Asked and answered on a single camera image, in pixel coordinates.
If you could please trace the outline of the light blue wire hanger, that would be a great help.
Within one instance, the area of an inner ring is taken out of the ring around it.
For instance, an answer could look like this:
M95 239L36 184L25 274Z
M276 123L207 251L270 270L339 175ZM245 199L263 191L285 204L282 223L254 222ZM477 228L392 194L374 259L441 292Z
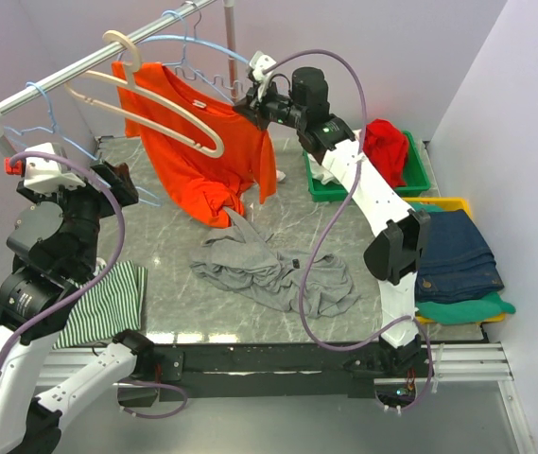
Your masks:
M220 44L193 41L189 39L188 59L199 71L195 76L191 70L173 69L166 66L168 62L176 62L182 56L182 39L176 35L163 34L151 37L138 44L145 61L161 62L179 79L199 92L211 98L233 104L246 94L251 87L247 80L247 62L225 53L226 47Z

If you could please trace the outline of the light blue hanger of red shirt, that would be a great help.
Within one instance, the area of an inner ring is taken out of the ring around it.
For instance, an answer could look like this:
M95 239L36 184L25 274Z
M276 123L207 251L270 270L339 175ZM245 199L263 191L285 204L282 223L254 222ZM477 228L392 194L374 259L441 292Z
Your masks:
M67 145L71 146L72 148L76 149L79 153L83 154L86 158L89 158L91 161L96 161L98 159L98 157L95 154L93 154L91 151L89 151L85 147L81 146L80 144L78 144L76 141L69 138L62 131L61 126L60 126L60 124L59 124L59 122L58 122L58 120L57 120L57 118L55 116L52 101L51 101L49 95L47 94L46 90L43 89L40 84L38 84L37 82L33 82L33 81L28 81L26 83L26 88L33 88L37 92L37 94L40 95L43 98L43 100L45 102L45 105L46 105L46 109L47 109L46 112L47 112L48 119L50 121L50 125L48 127L46 127L46 126L34 126L34 127L31 127L31 128L24 128L24 129L21 129L21 130L15 129L15 128L10 127L10 126L4 126L4 131L7 131L7 132L11 133L11 136L9 137L9 140L16 143L17 145L20 145L23 148L26 148L26 145L23 142L19 141L18 139L15 139L14 135L23 137L28 133L33 133L35 131L41 131L41 132L45 132L45 133L50 134L50 135L58 136L63 142L65 142Z

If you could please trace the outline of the orange t shirt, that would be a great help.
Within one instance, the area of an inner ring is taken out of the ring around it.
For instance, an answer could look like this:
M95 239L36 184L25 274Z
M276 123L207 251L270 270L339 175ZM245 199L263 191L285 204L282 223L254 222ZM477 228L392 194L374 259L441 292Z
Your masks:
M166 193L187 215L215 228L231 224L228 208L245 213L244 192L259 186L265 202L277 191L275 153L267 131L258 130L233 107L190 87L158 62L134 73L138 86L185 108L222 140L223 154L211 158L179 141L125 121L127 137L138 137Z

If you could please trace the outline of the white t shirt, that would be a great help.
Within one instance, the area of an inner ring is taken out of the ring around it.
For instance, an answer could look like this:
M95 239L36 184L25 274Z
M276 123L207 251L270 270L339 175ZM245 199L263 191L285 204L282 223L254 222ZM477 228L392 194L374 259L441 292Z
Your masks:
M311 177L314 180L319 181L323 185L334 183L337 180L336 177L328 169L324 168L316 161L313 155L308 154L307 159L309 163Z

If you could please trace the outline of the red t shirt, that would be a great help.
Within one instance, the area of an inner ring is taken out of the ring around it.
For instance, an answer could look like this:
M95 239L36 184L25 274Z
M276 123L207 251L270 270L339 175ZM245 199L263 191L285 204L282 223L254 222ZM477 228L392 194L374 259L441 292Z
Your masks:
M363 151L391 188L406 186L403 172L408 160L407 137L384 119L365 127Z

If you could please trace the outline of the grey adidas t shirt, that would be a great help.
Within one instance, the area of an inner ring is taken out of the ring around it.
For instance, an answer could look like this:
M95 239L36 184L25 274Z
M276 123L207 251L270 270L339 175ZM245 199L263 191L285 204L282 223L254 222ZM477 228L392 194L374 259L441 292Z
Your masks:
M345 262L318 253L303 279L310 253L270 247L272 232L228 208L231 225L211 230L190 252L191 271L214 287L241 294L281 312L336 317L359 299Z

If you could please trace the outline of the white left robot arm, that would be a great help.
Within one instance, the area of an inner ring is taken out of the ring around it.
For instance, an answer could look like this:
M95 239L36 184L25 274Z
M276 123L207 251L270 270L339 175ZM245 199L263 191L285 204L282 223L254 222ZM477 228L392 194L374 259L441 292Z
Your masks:
M49 453L73 419L119 380L154 372L154 345L124 330L78 373L35 393L43 363L83 294L105 271L95 266L99 222L138 202L127 165L89 168L38 151L5 161L30 207L8 238L14 261L0 287L0 453Z

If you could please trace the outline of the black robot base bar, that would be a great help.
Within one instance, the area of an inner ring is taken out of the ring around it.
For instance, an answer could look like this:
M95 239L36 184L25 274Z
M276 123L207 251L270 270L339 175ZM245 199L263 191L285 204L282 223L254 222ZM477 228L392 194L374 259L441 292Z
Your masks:
M394 348L383 340L355 348L315 343L155 344L126 332L114 338L135 357L125 381L160 387L161 401L189 398L320 396L372 398L380 379L426 378L431 372L419 338Z

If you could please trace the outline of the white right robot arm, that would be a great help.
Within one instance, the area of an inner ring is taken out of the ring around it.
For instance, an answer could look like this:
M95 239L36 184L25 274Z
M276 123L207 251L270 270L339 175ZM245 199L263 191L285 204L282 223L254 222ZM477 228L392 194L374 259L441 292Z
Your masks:
M270 123L295 130L303 149L346 189L368 221L373 241L363 260L378 282L385 330L378 337L369 366L393 377L401 376L421 351L414 288L430 217L395 193L364 154L361 141L350 127L330 112L322 70L296 69L287 95L279 93L274 77L269 69L251 64L252 87L234 108L261 130Z

